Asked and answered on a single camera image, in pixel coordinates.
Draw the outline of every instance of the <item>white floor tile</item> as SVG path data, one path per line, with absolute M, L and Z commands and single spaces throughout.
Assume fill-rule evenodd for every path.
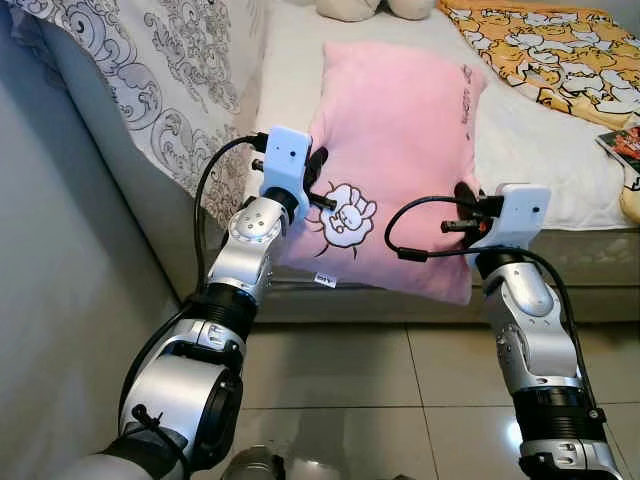
M 640 402 L 639 328 L 579 325 L 598 402 Z M 489 329 L 416 326 L 409 335 L 425 406 L 512 405 Z
M 520 430 L 513 408 L 427 408 L 440 480 L 526 480 L 518 466 Z M 618 465 L 620 452 L 609 444 Z M 624 478 L 628 472 L 621 466 Z
M 598 402 L 640 402 L 639 324 L 578 325 L 578 333 Z
M 435 480 L 421 408 L 243 410 L 233 452 L 262 444 L 285 458 L 287 480 Z M 217 480 L 231 460 L 194 480 Z
M 409 337 L 425 406 L 512 405 L 488 328 L 417 326 Z
M 604 411 L 632 480 L 640 480 L 640 403 L 605 405 Z
M 258 329 L 244 383 L 244 408 L 420 406 L 400 325 Z

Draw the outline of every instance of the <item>patterned blanket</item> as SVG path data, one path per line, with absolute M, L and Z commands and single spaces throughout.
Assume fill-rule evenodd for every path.
M 266 34 L 262 0 L 7 2 L 13 37 L 43 60 L 46 45 L 34 38 L 32 17 L 71 36 L 104 78 L 138 150 L 190 194 L 211 155 L 254 128 Z M 245 157 L 225 156 L 207 183 L 203 203 L 220 225 L 242 203 Z
M 501 0 L 439 8 L 527 97 L 614 130 L 640 124 L 640 40 L 608 13 Z

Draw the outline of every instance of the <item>black wire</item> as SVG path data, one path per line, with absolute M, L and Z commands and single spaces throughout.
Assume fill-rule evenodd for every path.
M 465 206 L 467 208 L 478 211 L 478 207 L 475 205 L 465 202 L 463 200 L 457 199 L 455 197 L 422 197 L 413 202 L 408 203 L 404 207 L 402 207 L 398 212 L 391 218 L 389 223 L 387 224 L 387 228 L 384 233 L 384 241 L 387 246 L 396 253 L 401 251 L 401 247 L 393 244 L 391 242 L 391 231 L 393 227 L 398 222 L 400 217 L 404 213 L 406 213 L 411 208 L 421 205 L 423 203 L 429 202 L 447 202 L 447 203 L 456 203 L 458 205 Z M 578 369 L 580 370 L 580 375 L 582 376 L 582 384 L 584 387 L 584 391 L 587 396 L 587 401 L 589 402 L 589 410 L 596 410 L 597 404 L 596 399 L 593 394 L 593 389 L 591 388 L 591 381 L 589 380 L 589 375 L 587 373 L 587 368 L 584 362 L 584 355 L 582 353 L 582 346 L 580 345 L 580 338 L 578 337 L 578 329 L 576 327 L 575 317 L 573 313 L 573 307 L 571 306 L 571 299 L 569 298 L 569 292 L 567 290 L 567 286 L 565 285 L 562 277 L 558 273 L 558 271 L 548 262 L 544 257 L 533 253 L 524 248 L 517 247 L 504 247 L 504 246 L 490 246 L 490 247 L 476 247 L 476 248 L 467 248 L 462 250 L 445 250 L 441 252 L 428 252 L 427 250 L 416 250 L 422 252 L 423 258 L 428 259 L 431 257 L 451 257 L 454 255 L 469 255 L 469 254 L 480 254 L 480 253 L 503 253 L 503 254 L 515 254 L 522 255 L 523 257 L 527 257 L 544 267 L 544 269 L 549 273 L 551 278 L 556 284 L 558 289 L 558 293 L 560 294 L 560 301 L 562 304 L 562 310 L 564 312 L 565 317 L 565 325 L 567 327 L 569 337 L 571 338 L 573 345 L 576 349 L 576 360 L 578 363 Z
M 129 370 L 127 371 L 127 375 L 124 377 L 124 382 L 122 383 L 122 389 L 120 390 L 120 401 L 118 402 L 118 431 L 120 431 L 120 417 L 122 415 L 122 408 L 124 407 L 124 402 L 127 399 L 127 395 L 133 386 L 133 381 L 138 374 L 138 370 L 140 370 L 140 366 L 144 362 L 147 355 L 151 352 L 154 345 L 160 341 L 162 337 L 164 337 L 167 332 L 178 323 L 183 315 L 186 313 L 188 308 L 190 307 L 190 303 L 187 302 L 164 324 L 156 330 L 153 335 L 149 337 L 149 339 L 144 343 L 136 357 L 131 362 L 129 366 Z
M 402 215 L 407 213 L 407 211 L 411 210 L 414 207 L 417 207 L 418 205 L 422 205 L 424 203 L 430 203 L 430 202 L 455 203 L 456 205 L 461 205 L 463 207 L 467 207 L 470 210 L 474 210 L 478 213 L 482 213 L 482 211 L 478 208 L 477 205 L 474 205 L 473 203 L 470 203 L 470 202 L 465 202 L 464 200 L 460 200 L 459 198 L 455 198 L 455 197 L 430 196 L 430 197 L 417 198 L 414 201 L 407 203 L 404 207 L 398 210 L 396 214 L 393 217 L 391 217 L 391 220 L 389 220 L 389 223 L 387 224 L 387 228 L 384 231 L 384 242 L 387 244 L 387 247 L 389 247 L 391 250 L 393 250 L 396 253 L 398 252 L 399 248 L 391 242 L 391 238 L 390 238 L 391 230 L 393 230 L 393 227 L 398 222 L 398 220 L 400 220 L 400 217 L 402 217 Z
M 205 235 L 205 219 L 206 215 L 204 214 L 204 209 L 201 207 L 202 202 L 202 194 L 204 193 L 204 187 L 209 179 L 209 175 L 211 174 L 211 170 L 218 163 L 220 157 L 227 153 L 234 147 L 241 145 L 243 143 L 254 144 L 258 137 L 256 135 L 247 135 L 245 137 L 239 137 L 234 140 L 231 140 L 229 143 L 224 145 L 220 150 L 218 150 L 213 157 L 209 160 L 207 165 L 202 170 L 202 174 L 200 176 L 200 181 L 198 182 L 198 187 L 196 188 L 196 193 L 194 196 L 193 202 L 193 243 L 196 251 L 196 262 L 198 267 L 198 279 L 196 284 L 196 293 L 202 293 L 206 287 L 206 272 L 205 272 L 205 252 L 206 252 L 206 235 Z
M 160 428 L 160 417 L 162 414 L 157 418 L 151 418 L 147 413 L 147 407 L 140 403 L 131 409 L 131 415 L 142 424 L 142 428 L 136 428 L 125 434 L 125 436 L 130 436 L 145 430 L 150 430 L 155 433 L 160 437 L 165 445 L 169 447 L 178 460 L 180 460 L 180 463 L 182 464 L 183 480 L 189 480 L 191 478 L 191 466 L 189 465 L 189 460 L 187 460 L 187 457 L 184 455 L 180 446 Z
M 211 174 L 211 170 L 216 165 L 220 157 L 224 155 L 226 152 L 231 150 L 232 148 L 242 144 L 242 143 L 251 143 L 256 145 L 258 141 L 264 141 L 264 138 L 258 135 L 249 135 L 244 137 L 236 138 L 226 145 L 224 145 L 220 150 L 218 150 L 207 162 L 207 165 L 204 167 L 202 171 L 202 176 L 198 182 L 198 187 L 196 188 L 195 199 L 193 204 L 193 242 L 196 252 L 196 262 L 198 265 L 198 280 L 196 285 L 196 293 L 201 293 L 206 286 L 206 277 L 205 277 L 205 258 L 204 253 L 206 250 L 206 235 L 204 231 L 204 224 L 206 215 L 204 215 L 203 209 L 200 207 L 200 203 L 202 202 L 202 194 L 204 192 L 205 184 L 207 183 L 207 179 Z M 127 371 L 127 375 L 125 376 L 124 382 L 122 383 L 122 389 L 120 391 L 120 401 L 118 403 L 118 420 L 122 414 L 122 408 L 124 407 L 124 402 L 131 390 L 131 386 L 138 374 L 138 370 L 140 370 L 140 366 L 144 362 L 145 358 L 151 350 L 153 346 L 160 341 L 160 339 L 166 335 L 166 333 L 181 319 L 185 314 L 187 309 L 189 308 L 190 303 L 187 301 L 184 305 L 178 310 L 178 312 L 167 320 L 158 330 L 156 330 L 151 337 L 145 342 L 142 346 L 133 362 L 129 366 L 129 370 Z

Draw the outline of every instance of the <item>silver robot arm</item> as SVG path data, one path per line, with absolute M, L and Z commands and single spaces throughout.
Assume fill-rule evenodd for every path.
M 548 190 L 510 184 L 496 195 L 498 216 L 471 249 L 527 248 L 542 227 Z M 605 437 L 604 412 L 584 381 L 554 290 L 517 252 L 487 251 L 468 260 L 484 280 L 487 317 L 522 433 L 523 472 L 534 480 L 622 480 Z
M 254 162 L 264 171 L 260 197 L 232 217 L 206 288 L 190 297 L 125 392 L 120 436 L 57 480 L 189 478 L 227 455 L 242 399 L 246 341 L 270 285 L 274 252 L 310 201 L 334 206 L 309 192 L 326 160 L 325 149 L 310 158 L 310 148 L 307 134 L 271 130 L 264 161 Z

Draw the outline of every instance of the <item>plush toy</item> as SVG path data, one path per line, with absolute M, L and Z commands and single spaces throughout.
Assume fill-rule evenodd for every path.
M 344 22 L 359 22 L 371 18 L 381 0 L 317 0 L 320 15 Z M 385 0 L 391 11 L 407 20 L 421 20 L 429 16 L 435 0 Z

